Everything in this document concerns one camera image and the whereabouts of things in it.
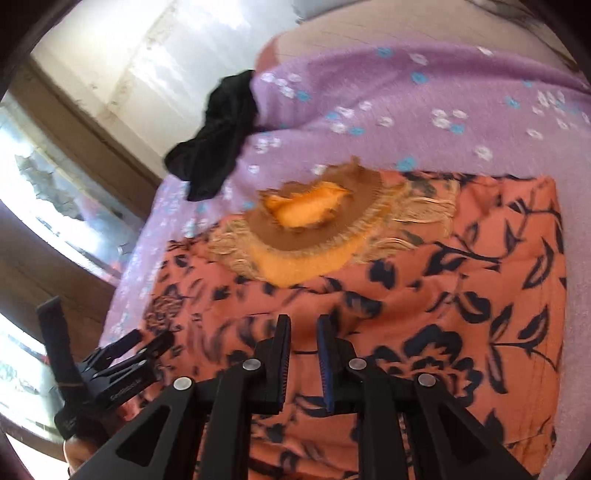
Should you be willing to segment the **stained glass wooden door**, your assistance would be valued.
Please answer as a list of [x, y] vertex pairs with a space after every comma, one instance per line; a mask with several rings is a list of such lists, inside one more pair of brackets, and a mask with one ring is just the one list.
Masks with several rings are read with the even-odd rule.
[[1, 100], [1, 426], [62, 456], [56, 392], [36, 315], [59, 297], [71, 351], [98, 344], [159, 178], [33, 59]]

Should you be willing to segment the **black crumpled garment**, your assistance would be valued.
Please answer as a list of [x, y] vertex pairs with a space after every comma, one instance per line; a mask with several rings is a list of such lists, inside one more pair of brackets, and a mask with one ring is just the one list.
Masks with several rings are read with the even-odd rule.
[[187, 201], [214, 198], [235, 169], [259, 113], [250, 87], [253, 77], [252, 70], [245, 70], [222, 78], [208, 97], [197, 134], [165, 155], [166, 170], [188, 184]]

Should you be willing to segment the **grey pillow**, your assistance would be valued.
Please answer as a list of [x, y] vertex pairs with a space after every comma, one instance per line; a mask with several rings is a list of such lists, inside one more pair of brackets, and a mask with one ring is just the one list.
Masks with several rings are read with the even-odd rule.
[[303, 23], [359, 2], [360, 0], [291, 0], [290, 4], [297, 16], [297, 22]]

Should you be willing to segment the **pink mattress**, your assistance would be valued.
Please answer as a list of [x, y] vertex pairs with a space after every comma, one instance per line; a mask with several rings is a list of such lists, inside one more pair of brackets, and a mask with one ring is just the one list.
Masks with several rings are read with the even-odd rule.
[[569, 59], [559, 44], [545, 44], [479, 1], [365, 1], [270, 40], [252, 88], [287, 99], [419, 89], [572, 96], [587, 85]]

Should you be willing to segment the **purple floral bed sheet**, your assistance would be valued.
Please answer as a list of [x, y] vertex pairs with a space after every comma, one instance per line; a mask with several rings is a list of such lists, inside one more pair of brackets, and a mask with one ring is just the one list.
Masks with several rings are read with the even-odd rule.
[[590, 441], [590, 90], [566, 96], [535, 89], [454, 97], [443, 90], [376, 91], [360, 97], [287, 99], [256, 91], [257, 130], [214, 198], [185, 199], [188, 186], [168, 176], [159, 187], [135, 255], [115, 294], [104, 341], [141, 321], [165, 247], [222, 218], [252, 210], [259, 193], [308, 184], [332, 165], [401, 174], [459, 173], [533, 179], [556, 185], [566, 259], [563, 343], [555, 444], [538, 474], [564, 479]]

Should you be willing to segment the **orange black floral garment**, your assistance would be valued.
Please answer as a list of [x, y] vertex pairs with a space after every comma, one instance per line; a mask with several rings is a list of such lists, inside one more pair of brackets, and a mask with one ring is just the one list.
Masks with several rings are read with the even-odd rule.
[[253, 419], [250, 474], [353, 478], [356, 420], [322, 404], [326, 316], [389, 375], [437, 377], [538, 474], [556, 441], [565, 302], [553, 179], [401, 174], [352, 160], [168, 242], [140, 326], [175, 343], [120, 413], [133, 418], [178, 376], [204, 381], [245, 360], [286, 314], [286, 406]]

